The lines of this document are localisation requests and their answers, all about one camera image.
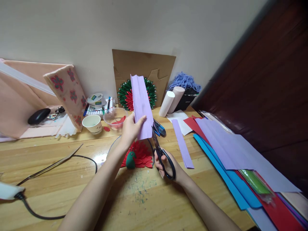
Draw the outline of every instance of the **hand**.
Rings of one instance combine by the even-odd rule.
[[[143,116],[135,123],[135,114],[131,113],[123,122],[122,137],[121,141],[124,142],[128,147],[137,138],[140,128],[143,122],[146,120],[147,116]]]
[[[179,185],[182,185],[182,183],[185,181],[185,179],[187,177],[189,177],[186,172],[184,172],[184,170],[181,168],[181,166],[179,165],[179,163],[175,160],[174,156],[165,150],[165,152],[168,154],[168,156],[170,157],[170,159],[173,162],[174,168],[175,168],[175,172],[176,172],[176,176],[174,181],[177,182]],[[155,166],[158,168],[159,174],[161,175],[161,178],[164,178],[165,176],[165,172],[163,170],[162,165],[159,162],[158,159],[158,155],[156,153],[156,150],[154,152],[154,162],[155,162]],[[172,176],[172,168],[169,164],[169,161],[167,160],[167,157],[165,155],[163,155],[161,157],[161,161],[163,162],[163,165],[165,166],[165,170],[167,171],[167,173]]]

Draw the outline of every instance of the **folded purple paper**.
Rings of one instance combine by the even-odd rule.
[[[189,155],[189,152],[188,152],[188,149],[187,149],[187,146],[186,146],[186,143],[185,143],[185,140],[182,135],[181,128],[180,128],[180,125],[177,119],[172,120],[172,125],[173,125],[173,129],[175,132],[177,142],[180,147],[180,151],[181,151],[181,155],[182,155],[185,167],[194,168],[192,159],[190,158],[190,155]]]
[[[131,75],[132,94],[135,122],[146,115],[147,118],[141,126],[137,139],[143,140],[152,137],[153,115],[149,102],[147,88],[145,87],[143,76]]]
[[[274,192],[300,192],[241,135],[228,133],[216,121],[196,119],[225,169],[256,170]]]

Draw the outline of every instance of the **black scissors handle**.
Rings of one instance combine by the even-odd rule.
[[[161,156],[160,156],[160,154],[158,154],[157,151],[156,151],[157,156],[158,156],[158,159],[159,159],[159,162],[160,162],[160,164],[162,165],[163,170],[164,170],[166,176],[168,177],[168,179],[174,180],[174,179],[175,179],[175,167],[174,167],[174,164],[173,164],[172,160],[170,159],[170,157],[168,156],[168,154],[165,152],[165,150],[160,149],[160,151],[161,151],[161,153],[162,153],[163,155],[165,155],[165,156],[167,157],[167,160],[168,160],[168,162],[169,162],[169,164],[170,164],[170,166],[171,166],[171,169],[172,169],[172,176],[170,176],[170,175],[167,173],[167,171],[166,171],[166,169],[165,169],[165,166],[164,166],[164,164],[163,164],[163,162],[162,162],[162,160],[161,160]]]

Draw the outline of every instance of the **wooden table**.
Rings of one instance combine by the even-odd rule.
[[[254,226],[245,211],[240,211],[224,181],[190,133],[185,142],[195,169],[184,168],[173,126],[167,118],[154,118],[165,127],[167,135],[159,137],[162,147],[171,152],[181,167],[200,188],[242,229]],[[191,107],[188,116],[199,116]],[[69,138],[41,137],[0,144],[0,180],[17,184],[27,176],[44,169],[70,154],[81,143],[76,154],[94,159],[98,167],[119,136],[111,130],[92,135],[83,129]],[[31,208],[42,216],[66,214],[95,172],[93,162],[73,157],[51,171],[30,179],[22,186]],[[21,201],[0,201],[0,230],[56,230],[62,220],[40,220],[32,216]],[[184,191],[177,184],[163,180],[156,169],[121,168],[97,230],[207,230]]]

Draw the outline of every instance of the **floral patterned fabric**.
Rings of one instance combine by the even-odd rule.
[[[82,130],[83,112],[86,107],[86,97],[73,65],[67,65],[54,72],[44,75],[52,91],[62,102],[74,126]]]

